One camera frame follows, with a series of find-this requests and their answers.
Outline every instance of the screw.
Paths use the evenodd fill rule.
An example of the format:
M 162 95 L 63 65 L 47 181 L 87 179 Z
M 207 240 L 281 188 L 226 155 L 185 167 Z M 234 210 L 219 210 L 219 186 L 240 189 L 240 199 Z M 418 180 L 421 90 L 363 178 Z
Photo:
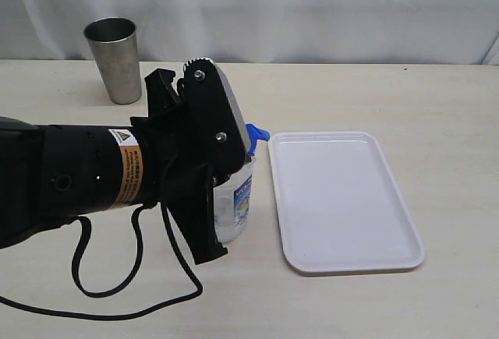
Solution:
M 204 80 L 205 76 L 206 76 L 206 74 L 204 74 L 204 71 L 202 71 L 202 70 L 196 70 L 194 72 L 194 78 L 196 78 L 196 80 L 198 82 L 201 82 L 202 80 Z
M 215 139 L 219 143 L 223 143 L 224 141 L 227 140 L 227 134 L 225 132 L 217 132 L 217 135 L 215 135 Z

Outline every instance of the table surface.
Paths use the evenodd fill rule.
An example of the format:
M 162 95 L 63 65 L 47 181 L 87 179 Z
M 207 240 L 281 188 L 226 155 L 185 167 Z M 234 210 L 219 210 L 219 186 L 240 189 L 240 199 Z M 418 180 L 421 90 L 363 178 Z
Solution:
M 180 72 L 180 64 L 144 62 Z M 267 146 L 257 150 L 249 223 L 229 254 L 195 268 L 204 294 L 122 323 L 0 306 L 2 337 L 497 338 L 499 68 L 447 65 L 222 65 L 247 122 L 272 133 L 362 130 L 386 153 L 426 262 L 406 274 L 301 277 L 281 251 Z M 146 99 L 113 105 L 93 62 L 0 62 L 0 114 L 34 124 L 128 125 Z M 130 209 L 94 214 L 83 283 L 114 286 L 135 256 Z M 127 313 L 193 290 L 158 209 L 141 219 L 143 268 L 120 295 L 73 286 L 77 224 L 0 253 L 0 294 L 51 309 Z M 181 242 L 182 250 L 187 251 Z

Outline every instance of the black cable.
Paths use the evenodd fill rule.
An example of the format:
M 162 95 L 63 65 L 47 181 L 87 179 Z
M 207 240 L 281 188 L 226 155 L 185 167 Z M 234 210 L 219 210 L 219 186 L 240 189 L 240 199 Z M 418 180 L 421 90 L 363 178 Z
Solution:
M 140 232 L 140 227 L 138 223 L 138 217 L 142 210 L 145 209 L 144 207 L 139 207 L 137 208 L 132 215 L 132 223 L 134 223 L 134 216 L 136 218 L 136 226 L 138 228 L 134 227 L 135 234 L 137 237 L 137 257 L 136 257 L 136 262 L 133 265 L 132 272 L 130 275 L 134 273 L 134 270 L 138 269 L 140 266 L 140 261 L 142 260 L 142 252 L 143 252 L 143 243 L 142 243 L 142 235 Z M 170 300 L 160 302 L 156 305 L 153 305 L 149 308 L 146 308 L 144 310 L 140 310 L 139 312 L 135 313 L 127 313 L 127 314 L 118 314 L 118 315 L 99 315 L 99 314 L 87 314 L 87 313 L 77 313 L 77 312 L 66 312 L 62 310 L 53 310 L 53 309 L 44 309 L 44 308 L 38 308 L 36 306 L 31 306 L 31 305 L 26 305 L 22 304 L 20 302 L 14 302 L 13 300 L 9 300 L 7 298 L 4 298 L 0 296 L 0 303 L 5 304 L 7 306 L 10 306 L 11 308 L 15 309 L 20 309 L 26 312 L 31 312 L 31 313 L 37 313 L 37 314 L 43 314 L 46 316 L 56 316 L 56 317 L 65 317 L 65 318 L 75 318 L 78 320 L 93 320 L 93 321 L 124 321 L 124 320 L 133 320 L 135 318 L 143 317 L 146 316 L 147 314 L 150 314 L 152 312 L 156 312 L 159 309 L 166 308 L 167 306 L 178 304 L 180 302 L 186 302 L 188 300 L 191 300 L 193 298 L 198 297 L 203 293 L 203 285 L 201 284 L 200 280 L 196 277 L 194 272 L 191 270 L 189 264 L 186 262 L 186 259 L 184 258 L 182 252 L 180 251 L 179 245 L 177 244 L 177 241 L 175 239 L 175 235 L 173 234 L 172 230 L 172 224 L 170 222 L 170 218 L 168 216 L 168 210 L 163 201 L 161 201 L 161 215 L 163 217 L 163 222 L 165 223 L 165 229 L 166 229 L 166 234 L 168 236 L 168 239 L 170 243 L 172 244 L 173 252 L 175 256 L 177 257 L 177 260 L 180 263 L 180 266 L 182 269 L 186 272 L 187 276 L 189 276 L 189 279 L 194 283 L 196 286 L 195 292 L 192 292 L 188 295 L 180 296 L 178 298 L 172 298 Z M 83 252 L 85 248 L 87 247 L 88 240 L 90 239 L 90 231 L 91 231 L 91 226 L 90 226 L 90 220 L 86 217 L 78 217 L 77 218 L 80 223 L 82 224 L 82 235 L 80 237 L 80 241 L 78 242 L 78 246 L 76 247 L 75 251 L 75 256 L 73 257 L 73 262 L 72 262 L 72 272 L 73 272 L 73 279 L 75 279 L 75 265 L 76 265 L 76 280 L 80 281 L 79 275 L 78 275 L 78 267 L 80 265 L 81 261 L 81 256 L 83 255 Z M 88 292 L 88 294 L 108 294 L 111 292 L 111 295 L 115 293 L 115 290 L 118 289 L 118 291 L 121 291 L 126 285 L 129 284 L 129 282 L 133 279 L 135 274 L 130 278 L 130 275 L 116 288 L 113 288 L 112 290 L 109 291 L 104 291 L 104 292 Z

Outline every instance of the white bottle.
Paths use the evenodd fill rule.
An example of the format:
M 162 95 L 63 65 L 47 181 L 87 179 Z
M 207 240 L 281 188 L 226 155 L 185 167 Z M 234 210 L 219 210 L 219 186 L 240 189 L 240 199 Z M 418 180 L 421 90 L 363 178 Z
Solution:
M 251 157 L 251 162 L 226 183 L 214 188 L 215 231 L 219 242 L 234 240 L 246 227 L 254 163 L 255 157 Z

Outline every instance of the blue bottle cap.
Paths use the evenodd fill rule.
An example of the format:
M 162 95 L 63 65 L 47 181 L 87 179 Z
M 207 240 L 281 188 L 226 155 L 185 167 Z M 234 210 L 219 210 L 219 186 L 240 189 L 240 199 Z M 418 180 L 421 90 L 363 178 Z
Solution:
M 246 129 L 248 130 L 249 138 L 251 139 L 251 148 L 249 149 L 248 154 L 254 156 L 258 140 L 265 140 L 268 142 L 271 138 L 271 134 L 268 131 L 258 129 L 253 123 L 246 124 Z

